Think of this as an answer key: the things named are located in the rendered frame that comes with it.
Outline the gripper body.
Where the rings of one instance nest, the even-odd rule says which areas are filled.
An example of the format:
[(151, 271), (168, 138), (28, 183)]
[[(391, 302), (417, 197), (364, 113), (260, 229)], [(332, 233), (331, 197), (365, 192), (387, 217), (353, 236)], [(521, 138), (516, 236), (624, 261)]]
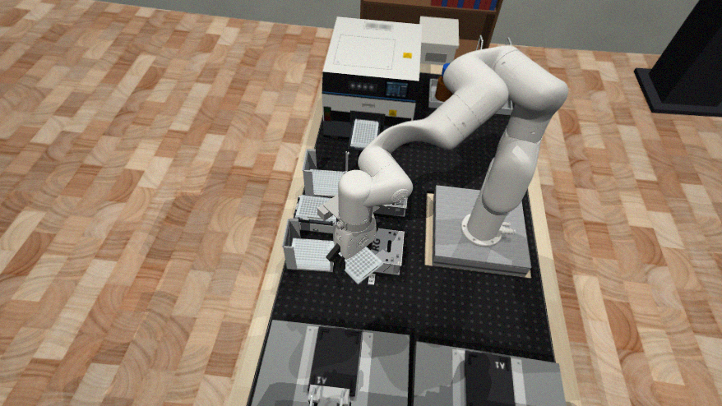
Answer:
[(334, 246), (338, 243), (340, 245), (341, 255), (345, 259), (349, 259), (369, 245), (375, 239), (376, 233), (377, 225), (373, 214), (372, 222), (363, 231), (351, 232), (344, 228), (336, 228)]

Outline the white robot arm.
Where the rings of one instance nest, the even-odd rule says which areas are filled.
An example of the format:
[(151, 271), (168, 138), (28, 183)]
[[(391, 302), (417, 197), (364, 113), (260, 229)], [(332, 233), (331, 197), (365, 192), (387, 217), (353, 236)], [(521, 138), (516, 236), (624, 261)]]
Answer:
[(364, 148), (360, 170), (344, 173), (338, 195), (317, 208), (324, 221), (334, 215), (338, 229), (365, 230), (372, 222), (373, 206), (401, 202), (413, 191), (410, 178), (391, 155), (394, 150), (411, 141), (452, 150), (509, 99), (515, 106), (461, 230), (481, 247), (497, 244), (504, 233), (515, 234), (503, 221), (530, 185), (543, 134), (567, 98), (567, 84), (510, 45), (461, 55), (445, 70), (443, 83), (453, 96), (431, 115), (389, 127)]

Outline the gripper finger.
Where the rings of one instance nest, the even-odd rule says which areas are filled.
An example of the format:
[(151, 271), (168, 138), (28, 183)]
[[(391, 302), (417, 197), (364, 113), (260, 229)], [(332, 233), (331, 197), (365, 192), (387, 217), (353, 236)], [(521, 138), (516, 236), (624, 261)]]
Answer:
[[(327, 254), (326, 259), (333, 263), (336, 263), (338, 268), (345, 270), (345, 258), (339, 255), (340, 245), (337, 243), (332, 250)], [(340, 252), (341, 253), (341, 252)]]
[[(381, 222), (382, 222), (381, 220), (376, 219), (377, 231), (378, 231), (378, 227), (380, 226)], [(373, 247), (373, 242), (371, 242), (369, 245), (367, 245), (367, 248), (369, 250), (372, 250), (372, 247)]]

